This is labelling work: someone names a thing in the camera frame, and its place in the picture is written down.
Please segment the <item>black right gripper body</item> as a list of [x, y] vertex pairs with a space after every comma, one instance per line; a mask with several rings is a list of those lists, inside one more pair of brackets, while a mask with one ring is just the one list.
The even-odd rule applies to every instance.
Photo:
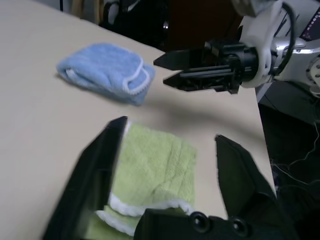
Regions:
[[242, 83], [251, 81], [258, 71], [258, 52], [236, 40], [210, 40], [204, 47], [219, 63], [227, 65], [230, 75], [224, 77], [224, 86], [230, 94], [237, 94]]

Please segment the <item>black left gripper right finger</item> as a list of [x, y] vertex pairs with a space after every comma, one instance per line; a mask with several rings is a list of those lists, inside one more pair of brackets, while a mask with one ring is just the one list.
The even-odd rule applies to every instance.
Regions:
[[240, 144], [215, 137], [217, 179], [228, 216], [228, 240], [297, 240], [289, 217], [251, 154]]

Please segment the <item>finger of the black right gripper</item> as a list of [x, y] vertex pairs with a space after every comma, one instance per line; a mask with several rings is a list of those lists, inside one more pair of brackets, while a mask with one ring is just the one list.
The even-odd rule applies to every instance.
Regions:
[[171, 71], [188, 70], [207, 67], [204, 51], [198, 49], [184, 49], [168, 51], [155, 59], [153, 65]]
[[210, 90], [218, 87], [218, 83], [212, 79], [185, 76], [183, 72], [176, 73], [162, 82], [166, 86], [184, 92]]

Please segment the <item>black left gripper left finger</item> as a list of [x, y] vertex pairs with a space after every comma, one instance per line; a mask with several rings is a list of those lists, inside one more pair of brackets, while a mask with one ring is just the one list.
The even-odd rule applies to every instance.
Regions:
[[83, 240], [94, 213], [107, 204], [128, 118], [110, 121], [82, 151], [48, 222], [45, 240]]

